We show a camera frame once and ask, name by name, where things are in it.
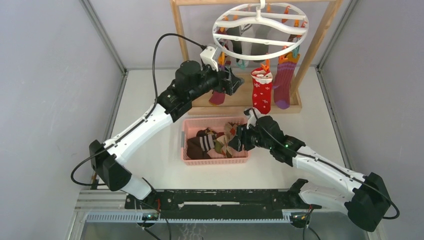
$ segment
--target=red sock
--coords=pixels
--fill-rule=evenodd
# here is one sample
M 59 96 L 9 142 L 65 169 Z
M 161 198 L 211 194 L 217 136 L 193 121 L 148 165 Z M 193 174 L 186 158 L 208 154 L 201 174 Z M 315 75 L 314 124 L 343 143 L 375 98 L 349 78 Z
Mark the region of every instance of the red sock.
M 250 73 L 253 82 L 252 103 L 261 114 L 271 111 L 271 90 L 273 88 L 273 74 L 270 70 L 256 68 Z

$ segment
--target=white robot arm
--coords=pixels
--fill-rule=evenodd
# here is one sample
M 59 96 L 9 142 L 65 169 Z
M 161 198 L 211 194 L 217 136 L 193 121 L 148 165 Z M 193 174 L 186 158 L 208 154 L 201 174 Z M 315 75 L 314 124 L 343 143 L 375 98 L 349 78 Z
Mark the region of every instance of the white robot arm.
M 143 116 L 103 144 L 97 140 L 90 144 L 90 153 L 95 156 L 91 165 L 111 191 L 122 190 L 144 199 L 151 192 L 151 187 L 123 167 L 131 155 L 154 134 L 190 110 L 193 100 L 211 90 L 233 95 L 244 83 L 230 67 L 218 69 L 220 53 L 216 47 L 207 46 L 200 54 L 202 66 L 196 61 L 183 62 L 176 70 L 171 85 Z M 76 182 L 73 173 L 71 179 Z

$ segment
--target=gray wall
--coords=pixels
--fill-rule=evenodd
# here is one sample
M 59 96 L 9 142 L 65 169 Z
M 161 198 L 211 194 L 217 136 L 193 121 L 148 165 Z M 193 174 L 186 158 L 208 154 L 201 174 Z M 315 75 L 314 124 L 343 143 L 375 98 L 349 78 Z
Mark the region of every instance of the gray wall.
M 127 68 L 151 68 L 153 49 L 158 38 L 165 33 L 176 32 L 170 0 L 91 0 L 91 2 Z M 343 1 L 312 64 L 316 65 L 320 61 L 349 2 L 350 0 Z M 294 5 L 301 8 L 309 19 L 308 36 L 300 47 L 300 54 L 305 55 L 327 3 L 297 2 Z M 226 4 L 182 6 L 181 19 L 185 35 L 199 43 L 212 44 L 214 22 L 222 13 L 235 6 Z M 286 40 L 288 36 L 288 34 L 281 36 L 275 31 L 270 32 L 268 38 L 281 40 L 282 37 Z M 190 59 L 199 61 L 200 48 L 190 43 L 187 43 L 187 48 Z M 272 53 L 279 50 L 281 48 L 278 46 L 270 47 Z M 180 44 L 176 37 L 167 37 L 157 52 L 156 67 L 178 67 L 182 59 Z M 271 64 L 273 63 L 277 65 L 277 58 L 271 61 Z
M 390 240 L 424 235 L 423 8 L 361 1 L 323 69 L 351 160 L 380 174 L 401 210 L 383 221 Z
M 0 22 L 0 239 L 60 240 L 121 73 L 78 0 L 1 1 Z

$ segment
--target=pink basket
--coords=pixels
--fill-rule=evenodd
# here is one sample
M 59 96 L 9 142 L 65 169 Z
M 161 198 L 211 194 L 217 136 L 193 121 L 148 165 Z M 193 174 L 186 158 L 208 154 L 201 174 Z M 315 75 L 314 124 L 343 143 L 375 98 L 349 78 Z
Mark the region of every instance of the pink basket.
M 196 134 L 200 130 L 210 128 L 215 132 L 223 132 L 226 123 L 234 124 L 246 124 L 248 120 L 244 116 L 230 116 L 230 117 L 206 117 L 206 118 L 189 118 L 182 123 L 182 142 L 181 146 L 181 159 L 187 165 L 211 165 L 211 164 L 243 164 L 250 157 L 248 151 L 233 151 L 232 158 L 224 158 L 222 154 L 219 154 L 213 150 L 209 151 L 208 154 L 212 159 L 196 159 L 191 160 L 187 156 L 187 139 L 196 137 Z

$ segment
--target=wooden frame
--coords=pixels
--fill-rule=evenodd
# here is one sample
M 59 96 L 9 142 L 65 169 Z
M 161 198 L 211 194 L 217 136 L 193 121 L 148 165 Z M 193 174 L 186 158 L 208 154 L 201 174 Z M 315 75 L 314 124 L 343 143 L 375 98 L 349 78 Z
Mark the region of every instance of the wooden frame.
M 266 3 L 300 3 L 300 2 L 328 2 L 328 6 L 321 18 L 318 29 L 312 38 L 312 42 L 303 57 L 302 64 L 293 76 L 290 86 L 290 107 L 287 109 L 279 109 L 275 105 L 271 105 L 270 114 L 277 113 L 300 113 L 302 109 L 302 102 L 299 96 L 299 86 L 315 57 L 327 30 L 329 29 L 337 11 L 339 10 L 343 0 L 266 0 Z M 175 21 L 175 28 L 178 34 L 184 35 L 183 21 L 181 20 L 180 6 L 194 6 L 194 5 L 218 5 L 218 4 L 256 4 L 259 0 L 170 0 L 172 14 Z M 179 46 L 181 47 L 182 58 L 184 61 L 189 60 L 189 51 L 187 50 L 186 41 L 179 39 Z M 193 108 L 188 112 L 192 115 L 230 115 L 236 112 L 243 111 L 246 107 L 252 106 L 252 84 L 249 84 L 251 77 L 247 74 L 238 74 L 246 81 L 245 84 L 233 96 L 225 96 L 225 102 L 219 106 L 212 106 L 209 103 L 209 98 L 212 93 L 204 94 L 193 102 Z

